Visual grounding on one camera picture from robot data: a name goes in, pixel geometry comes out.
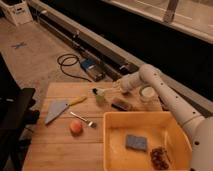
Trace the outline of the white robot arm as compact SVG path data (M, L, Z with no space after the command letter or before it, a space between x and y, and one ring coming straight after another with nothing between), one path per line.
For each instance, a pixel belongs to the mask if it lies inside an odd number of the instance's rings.
M155 90L187 135L192 145L189 171L213 171L213 116L205 118L171 89L162 79L160 70L150 64L143 64L138 71L118 79L115 85L126 93L143 83Z

